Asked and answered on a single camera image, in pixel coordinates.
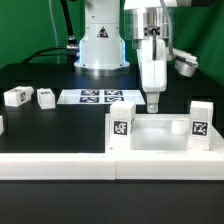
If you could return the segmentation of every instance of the green wall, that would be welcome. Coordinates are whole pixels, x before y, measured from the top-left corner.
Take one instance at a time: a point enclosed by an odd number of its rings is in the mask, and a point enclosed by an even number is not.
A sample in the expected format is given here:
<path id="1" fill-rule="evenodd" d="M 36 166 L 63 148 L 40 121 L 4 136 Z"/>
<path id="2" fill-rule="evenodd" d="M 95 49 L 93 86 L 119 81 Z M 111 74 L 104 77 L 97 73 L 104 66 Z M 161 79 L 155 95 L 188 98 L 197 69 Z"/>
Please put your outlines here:
<path id="1" fill-rule="evenodd" d="M 83 0 L 68 2 L 75 36 L 84 33 Z M 121 0 L 120 33 L 124 37 L 124 0 Z M 67 33 L 59 0 L 53 0 L 59 45 L 67 43 Z M 224 85 L 224 1 L 208 8 L 178 8 L 175 47 L 199 57 L 199 69 Z M 44 48 L 55 46 L 48 0 L 0 1 L 0 68 L 21 62 Z M 137 63 L 135 51 L 127 41 L 127 60 Z M 33 62 L 57 63 L 56 58 Z"/>

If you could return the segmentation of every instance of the white cube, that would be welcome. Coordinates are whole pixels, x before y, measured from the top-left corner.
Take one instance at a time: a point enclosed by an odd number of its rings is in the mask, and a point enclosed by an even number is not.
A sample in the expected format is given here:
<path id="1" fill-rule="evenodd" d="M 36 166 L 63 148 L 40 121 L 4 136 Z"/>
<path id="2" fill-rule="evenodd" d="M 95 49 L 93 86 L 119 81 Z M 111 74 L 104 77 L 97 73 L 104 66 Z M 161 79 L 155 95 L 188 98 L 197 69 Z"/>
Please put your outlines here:
<path id="1" fill-rule="evenodd" d="M 55 95 L 51 89 L 38 89 L 37 99 L 42 110 L 55 108 Z"/>
<path id="2" fill-rule="evenodd" d="M 136 104 L 116 101 L 110 106 L 110 148 L 132 149 L 134 146 Z"/>
<path id="3" fill-rule="evenodd" d="M 209 150 L 213 103 L 192 101 L 187 148 Z"/>
<path id="4" fill-rule="evenodd" d="M 18 86 L 4 92 L 5 106 L 18 107 L 31 100 L 34 90 L 32 87 Z"/>
<path id="5" fill-rule="evenodd" d="M 3 119 L 2 116 L 0 116 L 0 135 L 2 134 L 3 131 L 4 131 Z"/>

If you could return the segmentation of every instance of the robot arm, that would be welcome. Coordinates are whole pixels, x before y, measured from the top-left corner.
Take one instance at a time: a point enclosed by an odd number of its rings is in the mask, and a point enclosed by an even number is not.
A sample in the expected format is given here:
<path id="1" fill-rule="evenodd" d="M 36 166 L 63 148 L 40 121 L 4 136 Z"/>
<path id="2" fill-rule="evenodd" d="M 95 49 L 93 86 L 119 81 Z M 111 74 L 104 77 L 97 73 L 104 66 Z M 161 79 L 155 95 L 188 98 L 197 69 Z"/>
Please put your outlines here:
<path id="1" fill-rule="evenodd" d="M 167 7 L 208 6 L 215 0 L 126 0 L 126 38 L 137 46 L 142 88 L 147 96 L 149 113 L 158 112 L 160 92 L 166 90 L 168 56 L 176 60 L 176 70 L 192 76 L 197 58 L 172 47 L 172 24 Z M 169 54 L 164 39 L 169 39 Z"/>

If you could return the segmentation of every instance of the black table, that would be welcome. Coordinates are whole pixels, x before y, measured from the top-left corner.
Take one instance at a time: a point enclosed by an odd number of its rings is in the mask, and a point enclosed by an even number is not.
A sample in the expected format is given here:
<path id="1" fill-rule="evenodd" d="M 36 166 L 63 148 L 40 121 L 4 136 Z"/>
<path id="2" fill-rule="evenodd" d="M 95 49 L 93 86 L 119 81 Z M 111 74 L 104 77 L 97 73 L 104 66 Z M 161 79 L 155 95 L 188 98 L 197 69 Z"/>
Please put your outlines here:
<path id="1" fill-rule="evenodd" d="M 97 80 L 75 74 L 68 65 L 13 64 L 4 67 L 0 70 L 0 113 L 4 116 L 6 131 L 0 137 L 0 151 L 89 152 L 89 143 L 78 139 L 88 136 L 91 140 L 93 134 L 95 147 L 91 148 L 92 152 L 103 152 L 104 116 L 108 106 L 61 105 L 55 110 L 41 111 L 34 94 L 31 102 L 19 108 L 8 108 L 4 106 L 2 94 L 19 85 L 31 85 L 35 89 L 50 87 L 56 98 L 62 89 L 135 89 L 140 88 L 136 74 L 135 67 L 121 76 Z M 185 79 L 169 66 L 168 87 L 160 97 L 159 113 L 189 113 L 191 100 L 212 101 L 215 105 L 213 125 L 223 136 L 223 97 L 224 88 L 200 71 L 192 79 Z M 145 108 L 138 107 L 138 113 L 145 113 Z M 98 131 L 90 134 L 89 128 L 93 128 L 95 122 Z M 77 132 L 80 126 L 88 128 Z M 61 134 L 62 139 L 67 138 L 67 143 L 57 139 Z M 224 223 L 224 183 L 1 181 L 0 223 L 221 224 Z"/>
<path id="2" fill-rule="evenodd" d="M 65 64 L 12 64 L 1 69 L 0 112 L 6 130 L 0 137 L 0 152 L 103 153 L 109 105 L 57 105 L 55 110 L 42 111 L 35 91 L 32 101 L 12 108 L 4 106 L 3 92 L 16 86 L 51 88 L 57 100 L 63 89 L 141 90 L 137 66 L 121 71 L 113 77 L 92 77 Z M 223 99 L 224 88 L 200 71 L 187 79 L 169 66 L 168 86 L 161 94 L 159 113 L 188 114 L 192 100 L 214 102 L 213 125 L 224 136 Z M 145 112 L 146 107 L 137 106 L 137 113 Z"/>

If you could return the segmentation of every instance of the white tray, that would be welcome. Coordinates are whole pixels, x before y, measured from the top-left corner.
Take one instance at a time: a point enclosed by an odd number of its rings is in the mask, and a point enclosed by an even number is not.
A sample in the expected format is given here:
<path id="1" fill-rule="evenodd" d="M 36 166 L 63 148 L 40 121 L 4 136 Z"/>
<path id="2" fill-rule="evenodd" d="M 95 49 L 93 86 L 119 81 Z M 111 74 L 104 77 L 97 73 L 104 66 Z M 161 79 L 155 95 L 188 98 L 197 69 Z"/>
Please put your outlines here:
<path id="1" fill-rule="evenodd" d="M 106 115 L 106 155 L 116 161 L 116 179 L 224 180 L 223 138 L 212 127 L 210 151 L 187 150 L 187 134 L 171 132 L 177 116 L 137 114 L 134 149 L 110 150 Z"/>

